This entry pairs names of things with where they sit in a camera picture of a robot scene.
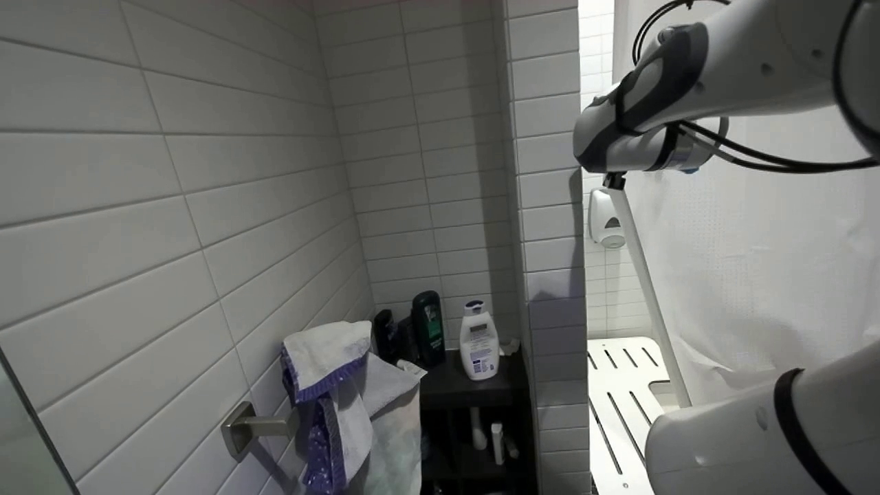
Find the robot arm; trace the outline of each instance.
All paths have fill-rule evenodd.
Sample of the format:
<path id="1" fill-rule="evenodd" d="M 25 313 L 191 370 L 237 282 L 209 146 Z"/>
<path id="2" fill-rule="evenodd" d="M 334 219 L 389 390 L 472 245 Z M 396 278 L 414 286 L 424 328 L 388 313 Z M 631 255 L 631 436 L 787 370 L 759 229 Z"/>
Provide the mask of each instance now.
<path id="1" fill-rule="evenodd" d="M 664 29 L 612 94 L 584 108 L 573 157 L 590 172 L 692 171 L 712 146 L 677 120 L 835 101 L 880 160 L 876 51 L 876 0 L 733 0 L 708 22 Z"/>

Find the towel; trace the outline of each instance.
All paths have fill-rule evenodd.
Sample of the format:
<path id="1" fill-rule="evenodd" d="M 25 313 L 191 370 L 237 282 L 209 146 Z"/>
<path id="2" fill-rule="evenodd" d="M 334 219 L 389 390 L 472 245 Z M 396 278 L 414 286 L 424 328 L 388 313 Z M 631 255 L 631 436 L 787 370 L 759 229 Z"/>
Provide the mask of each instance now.
<path id="1" fill-rule="evenodd" d="M 374 451 L 374 418 L 413 394 L 424 376 L 414 365 L 388 365 L 369 346 L 369 322 L 334 322 L 283 337 L 286 384 L 298 410 L 307 495 L 345 491 Z"/>

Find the metal towel bar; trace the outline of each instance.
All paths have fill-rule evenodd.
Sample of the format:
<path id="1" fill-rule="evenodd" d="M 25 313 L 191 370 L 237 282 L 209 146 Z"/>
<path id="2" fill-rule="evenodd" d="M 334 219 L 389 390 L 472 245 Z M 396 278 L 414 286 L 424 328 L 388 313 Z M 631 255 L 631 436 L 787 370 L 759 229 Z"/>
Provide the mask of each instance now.
<path id="1" fill-rule="evenodd" d="M 296 480 L 287 472 L 283 472 L 275 456 L 259 442 L 259 436 L 292 436 L 296 431 L 294 416 L 263 418 L 254 416 L 249 401 L 241 401 L 224 416 L 220 429 L 224 449 L 237 461 L 253 453 L 283 491 L 296 491 Z"/>

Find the white bottle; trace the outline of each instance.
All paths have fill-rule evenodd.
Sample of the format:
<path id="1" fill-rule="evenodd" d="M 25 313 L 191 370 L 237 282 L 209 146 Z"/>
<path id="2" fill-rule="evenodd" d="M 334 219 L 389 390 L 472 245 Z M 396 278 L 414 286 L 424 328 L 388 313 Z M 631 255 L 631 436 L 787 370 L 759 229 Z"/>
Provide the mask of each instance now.
<path id="1" fill-rule="evenodd" d="M 472 383 L 490 380 L 498 374 L 498 329 L 491 313 L 484 311 L 480 300 L 463 306 L 463 318 L 459 329 L 459 351 L 463 374 Z"/>

